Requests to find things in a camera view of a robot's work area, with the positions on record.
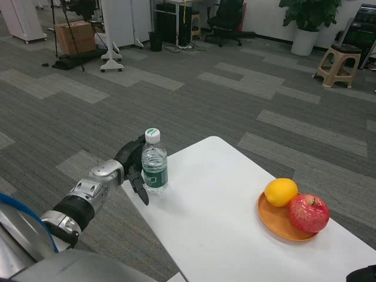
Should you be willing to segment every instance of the apple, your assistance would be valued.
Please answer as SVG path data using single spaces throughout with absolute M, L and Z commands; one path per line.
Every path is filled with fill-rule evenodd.
M 317 233 L 327 225 L 330 211 L 319 197 L 299 194 L 288 204 L 288 218 L 297 229 Z

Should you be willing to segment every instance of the beige stool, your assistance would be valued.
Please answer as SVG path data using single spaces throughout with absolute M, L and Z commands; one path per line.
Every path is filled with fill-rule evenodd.
M 193 20 L 194 19 L 197 19 L 197 21 L 199 22 L 199 30 L 198 31 L 193 30 Z M 198 11 L 192 11 L 192 30 L 190 32 L 190 40 L 191 41 L 192 41 L 192 38 L 195 35 L 201 36 L 201 16 L 200 16 L 200 12 L 198 12 Z
M 313 75 L 313 77 L 316 75 L 321 75 L 324 78 L 323 85 L 325 87 L 332 87 L 334 82 L 343 81 L 347 82 L 347 88 L 351 88 L 351 84 L 353 83 L 353 79 L 359 65 L 361 52 L 361 49 L 358 49 L 352 45 L 331 45 L 331 48 L 329 48 L 324 55 L 317 68 L 317 72 L 315 75 Z M 334 63 L 331 66 L 324 66 L 329 54 L 333 54 Z M 355 64 L 352 71 L 348 72 L 344 69 L 344 66 L 346 60 L 350 58 L 355 60 Z

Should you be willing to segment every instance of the blue cable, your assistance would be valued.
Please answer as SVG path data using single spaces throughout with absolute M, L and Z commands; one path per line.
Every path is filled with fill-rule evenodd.
M 59 250 L 58 250 L 58 248 L 57 248 L 57 246 L 55 244 L 55 241 L 52 238 L 51 232 L 48 230 L 47 226 L 39 218 L 39 216 L 37 216 L 31 209 L 29 209 L 28 207 L 26 207 L 21 202 L 19 202 L 19 201 L 15 200 L 15 199 L 13 199 L 13 198 L 11 198 L 11 197 L 3 194 L 3 193 L 0 193 L 0 202 L 8 204 L 11 207 L 14 207 L 15 209 L 19 210 L 20 212 L 22 211 L 23 213 L 26 213 L 26 214 L 30 215 L 33 219 L 35 219 L 37 222 L 39 222 L 44 227 L 44 229 L 47 231 L 49 237 L 51 238 L 51 241 L 52 241 L 52 244 L 53 244 L 53 248 L 55 249 L 55 252 L 56 253 L 59 252 Z

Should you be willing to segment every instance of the orange plate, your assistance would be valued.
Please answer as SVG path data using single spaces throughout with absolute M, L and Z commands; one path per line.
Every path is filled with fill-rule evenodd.
M 288 219 L 287 206 L 274 207 L 266 200 L 264 193 L 258 200 L 258 212 L 263 223 L 276 235 L 291 241 L 309 241 L 318 234 L 296 229 Z

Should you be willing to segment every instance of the water bottle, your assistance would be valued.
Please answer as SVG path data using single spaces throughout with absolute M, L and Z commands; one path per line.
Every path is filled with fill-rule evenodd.
M 146 143 L 142 149 L 142 168 L 146 190 L 161 195 L 167 190 L 167 152 L 160 142 L 160 131 L 145 131 Z

